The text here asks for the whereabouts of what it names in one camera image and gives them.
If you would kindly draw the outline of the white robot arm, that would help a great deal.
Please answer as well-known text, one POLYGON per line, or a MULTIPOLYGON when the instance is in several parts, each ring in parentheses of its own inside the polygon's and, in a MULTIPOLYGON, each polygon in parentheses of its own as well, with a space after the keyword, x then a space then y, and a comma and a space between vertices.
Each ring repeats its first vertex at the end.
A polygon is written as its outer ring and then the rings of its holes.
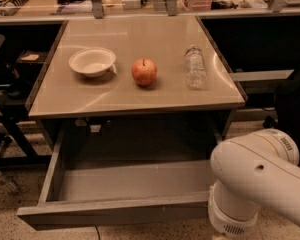
POLYGON ((228 238, 240 238, 268 208, 300 227, 300 156, 293 139, 277 129, 263 129, 219 143, 210 165, 208 215, 228 238))

